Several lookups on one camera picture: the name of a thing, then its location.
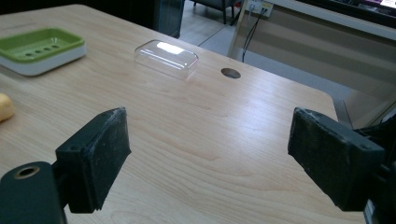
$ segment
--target plastic lid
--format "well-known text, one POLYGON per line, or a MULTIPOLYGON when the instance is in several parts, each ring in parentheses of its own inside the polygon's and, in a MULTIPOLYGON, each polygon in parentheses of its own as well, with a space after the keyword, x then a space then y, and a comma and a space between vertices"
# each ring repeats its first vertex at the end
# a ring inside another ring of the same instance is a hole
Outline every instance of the plastic lid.
POLYGON ((160 40, 151 40, 134 50, 134 60, 170 77, 184 79, 194 71, 198 56, 160 40))

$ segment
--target green soap dish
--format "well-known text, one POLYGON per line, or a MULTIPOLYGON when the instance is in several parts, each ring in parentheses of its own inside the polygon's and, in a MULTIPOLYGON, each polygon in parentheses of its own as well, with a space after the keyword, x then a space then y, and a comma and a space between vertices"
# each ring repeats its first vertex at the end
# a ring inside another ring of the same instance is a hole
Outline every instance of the green soap dish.
POLYGON ((0 38, 0 64, 35 76, 84 56, 84 39, 59 28, 44 28, 0 38))

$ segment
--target cable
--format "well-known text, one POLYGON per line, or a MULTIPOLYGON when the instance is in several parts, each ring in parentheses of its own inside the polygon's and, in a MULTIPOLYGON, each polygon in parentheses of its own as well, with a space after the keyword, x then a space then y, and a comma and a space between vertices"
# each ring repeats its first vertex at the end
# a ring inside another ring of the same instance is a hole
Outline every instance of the cable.
POLYGON ((247 27, 250 25, 251 12, 254 10, 255 7, 256 6, 254 4, 250 4, 250 6, 248 7, 247 27))
POLYGON ((245 62, 245 54, 247 53, 250 40, 253 38, 254 32, 256 32, 257 24, 259 24, 259 20, 262 18, 262 15, 264 15, 266 11, 267 11, 266 8, 262 8, 262 12, 260 13, 259 18, 257 18, 256 22, 254 23, 254 25, 251 27, 250 31, 247 34, 247 39, 245 40, 245 44, 244 44, 244 51, 242 53, 242 63, 245 62))

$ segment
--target electrical outlet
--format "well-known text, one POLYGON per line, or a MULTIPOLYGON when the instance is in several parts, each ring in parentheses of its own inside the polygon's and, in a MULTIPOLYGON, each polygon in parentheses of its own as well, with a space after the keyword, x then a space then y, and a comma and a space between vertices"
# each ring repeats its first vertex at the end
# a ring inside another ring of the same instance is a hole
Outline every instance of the electrical outlet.
POLYGON ((262 9, 266 9, 265 13, 262 14, 264 17, 270 17, 272 9, 274 7, 273 3, 269 3, 263 0, 248 0, 246 11, 251 11, 251 13, 260 14, 262 9))

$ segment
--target wooden table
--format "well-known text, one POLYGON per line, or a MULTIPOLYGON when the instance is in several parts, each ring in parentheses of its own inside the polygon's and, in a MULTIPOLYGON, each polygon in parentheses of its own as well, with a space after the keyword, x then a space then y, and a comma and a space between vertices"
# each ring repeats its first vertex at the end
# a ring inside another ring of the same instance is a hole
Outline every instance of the wooden table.
POLYGON ((56 26, 85 57, 38 77, 0 67, 16 108, 0 123, 0 175, 54 150, 97 114, 128 113, 132 154, 105 205, 69 223, 362 223, 338 209, 288 155, 295 106, 336 119, 327 94, 84 6, 0 17, 0 36, 56 26), (134 62, 161 39, 200 58, 189 79, 134 62), (241 77, 224 76, 222 68, 241 77))

